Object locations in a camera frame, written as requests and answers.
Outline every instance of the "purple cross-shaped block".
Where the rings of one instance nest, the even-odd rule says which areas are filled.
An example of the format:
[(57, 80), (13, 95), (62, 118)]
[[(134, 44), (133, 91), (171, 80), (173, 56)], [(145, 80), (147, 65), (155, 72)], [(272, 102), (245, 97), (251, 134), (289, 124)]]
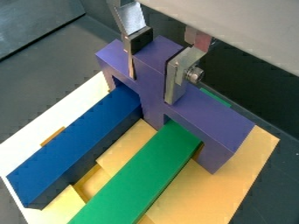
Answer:
[(205, 142), (197, 161), (214, 173), (235, 154), (255, 124), (193, 84), (174, 105), (165, 102), (166, 63), (182, 49), (159, 36), (134, 56), (137, 80), (129, 76), (127, 53), (119, 40), (97, 56), (110, 88), (122, 81), (139, 94), (145, 120), (154, 128), (159, 130), (171, 118)]

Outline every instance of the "blue block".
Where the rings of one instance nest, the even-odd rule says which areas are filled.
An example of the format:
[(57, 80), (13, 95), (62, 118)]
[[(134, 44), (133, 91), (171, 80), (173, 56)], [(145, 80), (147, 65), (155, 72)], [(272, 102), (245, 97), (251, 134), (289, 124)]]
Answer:
[(25, 207), (43, 209), (142, 118), (138, 94), (119, 85), (7, 176)]

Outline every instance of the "bolt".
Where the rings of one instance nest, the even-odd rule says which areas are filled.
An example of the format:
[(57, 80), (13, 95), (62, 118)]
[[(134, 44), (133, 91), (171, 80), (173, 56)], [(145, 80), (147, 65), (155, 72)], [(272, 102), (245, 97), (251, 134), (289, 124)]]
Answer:
[(205, 71), (197, 67), (197, 66), (191, 66), (191, 68), (189, 69), (185, 79), (191, 82), (194, 85), (198, 85), (202, 78), (205, 75)]

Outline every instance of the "yellow block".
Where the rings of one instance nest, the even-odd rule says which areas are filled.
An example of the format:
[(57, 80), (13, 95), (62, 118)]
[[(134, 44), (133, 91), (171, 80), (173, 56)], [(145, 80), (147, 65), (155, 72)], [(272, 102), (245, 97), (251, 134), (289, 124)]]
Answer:
[(257, 126), (214, 175), (191, 159), (146, 213), (153, 222), (229, 223), (278, 141)]
[(42, 211), (26, 208), (23, 212), (29, 223), (66, 224), (85, 205), (85, 201), (70, 185)]
[(111, 177), (107, 172), (99, 164), (97, 164), (89, 173), (82, 177), (79, 182), (74, 185), (74, 189), (86, 203), (91, 200), (110, 180)]
[(118, 139), (106, 153), (99, 157), (98, 163), (114, 177), (127, 161), (143, 148), (155, 135), (157, 130), (145, 120), (139, 120), (127, 133)]

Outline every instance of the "green block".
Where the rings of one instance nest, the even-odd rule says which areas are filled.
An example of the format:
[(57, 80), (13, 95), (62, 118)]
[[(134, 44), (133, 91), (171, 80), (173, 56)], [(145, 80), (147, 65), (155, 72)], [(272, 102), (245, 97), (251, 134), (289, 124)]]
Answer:
[(221, 102), (226, 107), (231, 107), (231, 105), (226, 102), (226, 101), (223, 101), (213, 92), (210, 92), (206, 88), (201, 88), (201, 91), (206, 94), (206, 95), (209, 95), (213, 99), (215, 99), (218, 102)]
[(177, 122), (170, 121), (70, 223), (137, 223), (189, 162), (201, 143), (202, 140)]

